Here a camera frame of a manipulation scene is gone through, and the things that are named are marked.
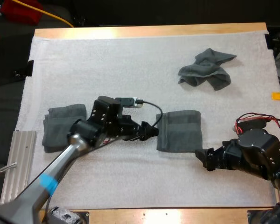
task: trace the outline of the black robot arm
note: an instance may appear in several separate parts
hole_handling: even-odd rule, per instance
[[[223,146],[196,150],[196,157],[208,171],[240,170],[271,181],[280,191],[280,142],[264,129],[251,129]]]

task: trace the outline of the wooden board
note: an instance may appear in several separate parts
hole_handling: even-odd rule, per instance
[[[266,209],[268,208],[253,208],[253,210]],[[248,210],[251,209],[111,209],[79,211],[89,212],[89,224],[248,224]],[[41,211],[41,220],[43,216],[44,211]]]
[[[150,27],[36,29],[35,36],[56,39],[115,39],[164,35],[225,34],[257,30],[266,30],[266,24],[233,23]],[[247,224],[247,210],[250,209],[116,209],[84,211],[90,213],[90,224]]]
[[[35,36],[57,39],[115,39],[122,37],[226,34],[266,30],[265,23],[229,23],[150,27],[36,29]]]

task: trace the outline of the wire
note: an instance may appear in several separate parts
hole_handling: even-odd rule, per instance
[[[163,117],[163,111],[162,111],[162,109],[161,109],[159,106],[157,106],[156,104],[153,104],[153,103],[150,103],[150,102],[147,102],[147,101],[143,101],[143,103],[144,103],[144,104],[150,104],[150,105],[152,105],[152,106],[154,106],[154,107],[156,107],[156,108],[158,108],[158,109],[160,110],[161,115],[160,115],[159,119],[157,119],[157,121],[152,125],[152,127],[156,126],[156,125],[160,122],[160,120],[162,119],[162,117]]]
[[[48,223],[48,211],[49,211],[49,204],[50,204],[51,198],[52,198],[52,195],[48,198],[47,204],[46,204],[46,209],[45,209],[44,220],[45,220],[46,224],[49,224]]]
[[[279,124],[280,119],[279,118],[275,118],[273,115],[267,115],[267,114],[263,114],[263,113],[253,113],[253,112],[251,112],[251,113],[245,113],[245,114],[241,115],[236,120],[235,130],[236,130],[237,135],[240,135],[240,134],[243,133],[243,130],[238,126],[238,122],[240,120],[251,120],[251,119],[266,119],[268,121],[273,120],[276,123],[276,125],[278,126],[278,128],[280,129],[280,124]]]
[[[33,7],[33,6],[31,6],[31,5],[28,5],[28,4],[23,3],[23,2],[21,2],[21,1],[18,1],[18,0],[12,0],[12,1],[14,1],[14,2],[16,2],[16,3],[18,3],[18,4],[22,5],[22,6],[26,6],[26,7],[28,7],[28,8],[31,8],[31,9],[33,9],[33,10],[35,10],[35,11],[38,11],[38,12],[41,12],[41,13],[46,14],[46,15],[48,15],[48,16],[51,16],[51,17],[53,17],[53,18],[55,18],[55,19],[58,19],[58,20],[60,20],[60,21],[62,21],[62,22],[65,22],[67,25],[69,25],[70,27],[74,28],[74,26],[73,26],[71,23],[67,22],[65,19],[63,19],[63,18],[61,18],[61,17],[59,17],[59,16],[53,15],[53,14],[51,14],[51,13],[48,13],[48,12],[46,12],[46,11],[43,11],[43,10],[41,10],[41,9],[39,9],[39,8]]]

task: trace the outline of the white towel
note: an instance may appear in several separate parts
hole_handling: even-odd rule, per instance
[[[243,113],[280,118],[273,53],[264,31],[227,35],[190,35],[115,40],[48,40],[35,37],[17,128],[38,132],[30,180],[58,155],[42,146],[42,120],[51,107],[86,104],[88,114],[100,96],[139,97],[164,112],[198,110],[203,148],[219,148],[236,138],[232,127]],[[231,84],[214,91],[178,84],[178,71],[207,48],[235,54],[222,67]],[[150,105],[124,110],[137,122],[152,124],[158,111]],[[268,124],[280,139],[280,130]],[[270,182],[240,171],[206,171],[194,154],[156,150],[157,138],[118,141],[79,158],[61,181],[51,206],[69,209],[140,207],[272,206]]]

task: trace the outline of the crumpled gray towel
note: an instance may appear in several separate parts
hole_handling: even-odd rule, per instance
[[[186,82],[192,86],[198,86],[208,81],[214,90],[221,90],[231,83],[230,76],[220,67],[221,64],[232,60],[236,55],[206,49],[195,57],[192,65],[182,67],[178,72],[181,76],[179,83]]]
[[[63,151],[68,146],[67,134],[78,119],[86,119],[84,104],[50,108],[43,120],[44,135],[42,145],[46,153]]]
[[[164,113],[158,123],[157,150],[169,153],[193,153],[202,149],[201,115],[185,110]]]

